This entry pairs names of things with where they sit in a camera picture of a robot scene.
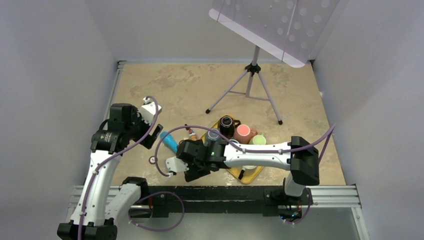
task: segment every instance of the pink cup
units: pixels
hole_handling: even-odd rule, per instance
[[[258,131],[254,128],[250,128],[246,124],[239,125],[234,131],[234,139],[241,144],[248,144],[251,138],[258,135]]]

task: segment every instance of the beige floor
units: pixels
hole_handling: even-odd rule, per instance
[[[155,96],[162,106],[158,123],[164,130],[184,124],[210,127],[221,116],[231,114],[244,124],[265,134],[267,143],[290,141],[291,136],[302,136],[313,142],[329,128],[324,107],[320,98],[313,70],[308,64],[302,68],[292,68],[285,64],[261,64],[262,74],[273,100],[281,114],[283,125],[277,124],[276,116],[269,102],[245,98],[229,93],[210,112],[205,110],[243,72],[245,64],[126,64],[117,89],[115,103],[142,105],[146,95]],[[245,76],[234,91],[246,89]],[[257,75],[253,80],[253,96],[266,97]],[[201,136],[204,130],[195,130]],[[186,130],[172,134],[179,140],[187,137]],[[127,176],[147,178],[150,185],[241,185],[225,169],[192,182],[185,182],[184,174],[172,178],[161,176],[148,159],[154,147],[146,150],[137,146],[125,153],[115,172],[112,185],[120,185]],[[160,166],[173,156],[171,150],[161,146],[158,154]],[[321,185],[344,185],[342,169],[333,140],[330,141],[320,164]],[[265,167],[250,185],[279,185],[288,172]]]

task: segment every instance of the white board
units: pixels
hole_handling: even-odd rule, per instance
[[[209,16],[294,68],[300,68],[339,0],[214,0]]]

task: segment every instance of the tripod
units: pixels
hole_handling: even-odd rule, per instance
[[[253,54],[252,62],[244,68],[244,72],[237,78],[237,80],[235,80],[235,82],[227,90],[225,90],[225,92],[222,94],[222,96],[220,96],[218,98],[218,100],[216,100],[212,104],[212,106],[210,106],[208,109],[206,109],[206,114],[210,113],[211,110],[221,101],[221,99],[223,99],[225,97],[225,95],[227,95],[227,93],[242,94],[242,95],[245,95],[246,98],[269,101],[271,103],[272,109],[274,110],[275,116],[277,117],[278,124],[279,125],[283,124],[283,121],[281,120],[281,116],[277,111],[276,105],[275,105],[275,103],[274,103],[274,101],[273,101],[273,99],[270,95],[270,92],[268,91],[268,87],[267,87],[267,84],[264,81],[264,77],[262,76],[261,67],[259,67],[259,65],[258,65],[258,57],[259,57],[259,50],[260,49],[261,48],[258,47],[258,46],[256,46],[254,48],[254,54]],[[247,82],[246,92],[231,91],[231,89],[233,89],[234,86],[237,83],[239,83],[240,80],[248,73],[250,73],[250,76],[249,76],[249,81]],[[268,98],[250,96],[253,76],[255,75],[255,73],[257,73],[257,75],[259,76],[260,82],[262,83],[263,89],[265,90],[266,96]]]

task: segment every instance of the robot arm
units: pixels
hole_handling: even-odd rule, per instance
[[[159,110],[157,114],[159,114],[162,107],[159,105],[157,107]],[[82,232],[85,239],[116,237],[117,221],[125,216],[133,203],[140,199],[142,188],[140,184],[133,181],[124,182],[120,193],[109,203],[108,209],[105,209],[112,178],[122,156],[118,155],[108,161],[99,170],[96,168],[112,154],[125,149],[131,140],[138,141],[145,135],[152,125],[155,114],[155,103],[147,98],[139,109],[127,103],[116,103],[110,107],[109,119],[100,125],[99,130],[91,138],[90,166],[78,205],[70,217],[70,222],[61,223],[57,229],[57,235],[61,239],[77,239],[82,214],[84,214]],[[153,134],[147,135],[140,144],[150,149],[162,129],[162,125],[158,124]],[[92,185],[89,186],[88,179],[93,173],[95,177]],[[82,209],[84,195],[89,187],[91,188],[86,199],[86,207]]]
[[[284,169],[290,171],[284,181],[284,193],[298,198],[305,186],[320,184],[318,150],[311,147],[297,152],[282,151],[308,144],[302,137],[292,136],[291,142],[273,145],[239,144],[238,147],[242,149],[239,150],[225,141],[204,146],[201,140],[184,140],[178,146],[176,157],[167,159],[165,164],[170,172],[184,172],[187,182],[208,175],[211,171],[248,165]],[[274,150],[274,153],[267,153],[269,150]]]

